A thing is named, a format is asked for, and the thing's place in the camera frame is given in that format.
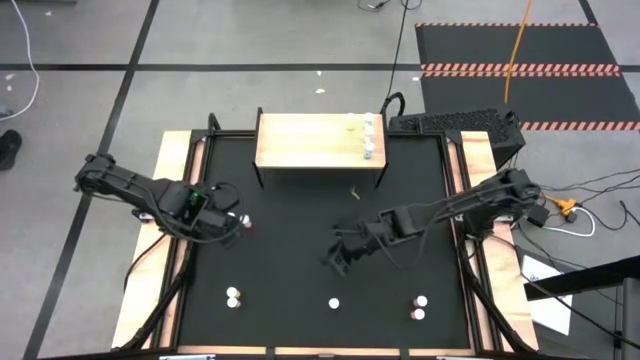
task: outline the black floor stripe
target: black floor stripe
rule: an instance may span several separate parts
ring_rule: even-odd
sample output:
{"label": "black floor stripe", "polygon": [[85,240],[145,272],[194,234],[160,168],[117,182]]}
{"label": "black floor stripe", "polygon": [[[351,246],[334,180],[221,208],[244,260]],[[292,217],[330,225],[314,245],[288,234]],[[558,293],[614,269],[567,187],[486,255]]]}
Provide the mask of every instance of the black floor stripe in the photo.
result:
{"label": "black floor stripe", "polygon": [[[127,64],[34,64],[38,71],[126,71]],[[0,71],[31,71],[29,64],[0,64]]]}
{"label": "black floor stripe", "polygon": [[[129,64],[35,64],[38,71],[127,71]],[[250,72],[250,71],[391,71],[393,64],[136,64],[134,71]],[[30,71],[29,64],[0,64],[0,71]],[[420,64],[398,64],[396,71],[420,71]]]}
{"label": "black floor stripe", "polygon": [[[393,64],[140,64],[137,71],[391,71]],[[420,64],[397,64],[396,71],[420,71]]]}
{"label": "black floor stripe", "polygon": [[109,121],[107,121],[107,126],[104,129],[104,134],[102,135],[102,140],[98,147],[98,152],[107,152],[109,150],[109,146],[111,146],[113,134],[118,126],[124,102],[129,94],[129,88],[131,88],[131,82],[133,81],[133,75],[135,74],[135,67],[140,61],[142,49],[144,48],[144,43],[147,41],[147,36],[149,36],[151,23],[153,22],[153,17],[156,14],[159,3],[160,0],[151,0],[151,3],[149,4],[149,10],[147,10],[147,15],[142,23],[142,29],[140,29],[140,34],[138,35],[138,40],[133,48],[133,54],[131,54],[131,60],[129,60],[127,72],[124,74],[124,79],[122,79],[120,90],[118,91],[115,103],[113,104],[113,110],[111,111],[111,115],[109,115]]}
{"label": "black floor stripe", "polygon": [[589,1],[580,0],[580,6],[582,7],[582,11],[584,11],[584,16],[587,17],[587,21],[592,24],[598,24],[598,20],[596,20],[596,15],[593,13],[591,5],[589,5]]}
{"label": "black floor stripe", "polygon": [[[160,0],[151,0],[149,4],[149,9],[147,10],[142,28],[140,29],[140,33],[138,34],[138,40],[136,41],[133,53],[131,54],[131,60],[129,61],[129,65],[122,80],[120,90],[118,91],[115,103],[113,104],[113,109],[111,111],[111,115],[109,116],[109,120],[102,136],[100,146],[98,147],[99,152],[106,152],[107,150],[109,150],[111,140],[113,139],[113,134],[115,132],[116,126],[118,125],[120,113],[122,112],[124,102],[127,98],[127,94],[131,86],[131,81],[135,72],[134,67],[140,60],[142,48],[144,47],[147,36],[149,35],[149,29],[151,28],[151,23],[153,22],[153,17],[156,13],[156,10],[158,9],[159,2]],[[90,204],[91,198],[87,196],[83,196],[80,200],[80,203],[78,204],[78,208],[73,217],[71,227],[69,228],[69,233],[67,234],[67,239],[65,240],[64,246],[62,248],[62,254],[58,259],[58,264],[56,265],[53,277],[51,278],[51,282],[49,283],[49,288],[47,289],[47,293],[40,308],[40,312],[38,313],[38,317],[31,332],[31,336],[29,337],[29,342],[27,343],[23,359],[36,359],[38,357],[38,354],[40,353],[42,341],[44,340],[47,328],[49,327],[49,323],[53,315],[53,311],[55,310],[58,298],[60,297],[60,292],[62,291],[64,280],[69,271],[73,253],[75,252],[76,245],[78,244],[80,233],[82,232],[82,227],[87,217]]]}
{"label": "black floor stripe", "polygon": [[80,238],[82,226],[84,225],[84,220],[87,217],[87,211],[89,210],[90,204],[91,198],[88,196],[82,196],[80,203],[78,204],[76,214],[73,217],[71,228],[67,234],[67,240],[64,242],[62,254],[58,259],[58,264],[56,265],[53,277],[49,283],[47,294],[42,302],[40,313],[38,313],[36,323],[31,331],[31,337],[29,337],[29,342],[27,343],[27,347],[24,351],[23,359],[31,360],[38,357],[42,341],[44,340],[47,328],[49,327],[49,322],[51,321],[51,315],[53,315],[53,311],[56,308],[58,298],[60,297],[60,291],[64,284],[64,279],[69,271],[71,258],[76,250],[76,245],[78,244],[78,239]]}

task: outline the wooden shelf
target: wooden shelf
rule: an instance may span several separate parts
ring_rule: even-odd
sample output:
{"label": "wooden shelf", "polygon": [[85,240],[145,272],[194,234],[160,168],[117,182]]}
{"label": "wooden shelf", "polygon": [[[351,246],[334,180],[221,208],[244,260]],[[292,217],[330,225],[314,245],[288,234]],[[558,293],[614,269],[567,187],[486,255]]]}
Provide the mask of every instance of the wooden shelf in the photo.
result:
{"label": "wooden shelf", "polygon": [[382,169],[382,115],[374,114],[370,159],[364,158],[365,114],[262,114],[256,165],[260,168]]}

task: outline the white paper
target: white paper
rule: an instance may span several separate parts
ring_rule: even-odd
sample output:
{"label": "white paper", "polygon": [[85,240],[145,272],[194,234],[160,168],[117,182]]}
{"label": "white paper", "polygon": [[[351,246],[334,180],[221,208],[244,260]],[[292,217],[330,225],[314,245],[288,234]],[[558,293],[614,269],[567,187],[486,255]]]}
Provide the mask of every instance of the white paper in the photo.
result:
{"label": "white paper", "polygon": [[[562,274],[553,267],[544,264],[530,256],[524,256],[522,273],[531,281],[542,280],[548,277]],[[573,295],[560,297],[567,305],[571,306]],[[571,310],[554,298],[529,301],[529,310],[533,321],[561,334],[569,335],[571,325]]]}

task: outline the shoe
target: shoe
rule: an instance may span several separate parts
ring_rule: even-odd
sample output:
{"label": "shoe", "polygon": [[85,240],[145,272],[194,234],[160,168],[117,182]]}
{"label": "shoe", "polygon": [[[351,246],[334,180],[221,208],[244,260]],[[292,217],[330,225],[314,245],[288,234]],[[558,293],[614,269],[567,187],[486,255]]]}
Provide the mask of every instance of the shoe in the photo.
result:
{"label": "shoe", "polygon": [[0,136],[0,171],[13,167],[16,154],[22,145],[22,137],[15,130],[7,130]]}

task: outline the wooden frame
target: wooden frame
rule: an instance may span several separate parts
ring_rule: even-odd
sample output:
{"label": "wooden frame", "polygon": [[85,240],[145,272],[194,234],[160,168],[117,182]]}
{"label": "wooden frame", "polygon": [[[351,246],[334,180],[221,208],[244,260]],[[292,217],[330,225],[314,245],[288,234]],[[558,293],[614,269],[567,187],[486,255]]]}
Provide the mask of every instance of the wooden frame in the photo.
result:
{"label": "wooden frame", "polygon": [[[179,180],[185,169],[185,159],[189,151],[191,132],[166,132],[163,137],[156,172],[154,177],[166,177]],[[495,174],[495,165],[489,139],[484,132],[463,132],[463,149],[467,160],[467,172],[472,186]],[[451,159],[457,159],[456,149],[449,144]],[[204,143],[195,144],[191,182],[199,177],[200,164],[203,159]],[[451,161],[456,191],[463,189],[460,168],[457,161]],[[496,225],[496,234],[502,238],[513,241],[508,226]],[[136,246],[139,254],[146,246],[157,238],[158,232],[154,224],[142,225]],[[122,345],[128,341],[146,320],[148,313],[153,309],[160,294],[164,269],[168,261],[168,241],[160,244],[150,252],[140,266],[131,274],[129,287],[125,292],[125,298],[120,313],[120,318],[114,335],[113,346]],[[520,267],[518,258],[512,248],[505,246],[491,238],[483,242],[491,289],[494,302],[501,310],[511,326],[518,332],[522,339],[531,347],[537,349],[538,344],[533,329],[529,305],[524,287],[520,279]],[[186,243],[178,243],[178,251],[174,269],[179,269],[184,254]],[[474,271],[477,264],[472,261]],[[175,324],[176,303],[178,296],[174,297],[167,309],[162,325],[160,346],[167,347],[171,343],[173,325]],[[480,325],[480,335],[483,349],[492,350],[491,333],[488,326],[488,317],[481,303],[476,298],[477,315]],[[505,351],[510,351],[506,341],[503,341]],[[207,353],[207,354],[237,354],[237,355],[262,355],[266,354],[266,347],[236,347],[236,346],[180,346],[181,353]],[[334,354],[349,356],[399,356],[400,350],[393,348],[358,349],[358,348],[295,348],[276,347],[276,355],[318,355]],[[410,349],[411,356],[467,356],[473,355],[472,349]]]}

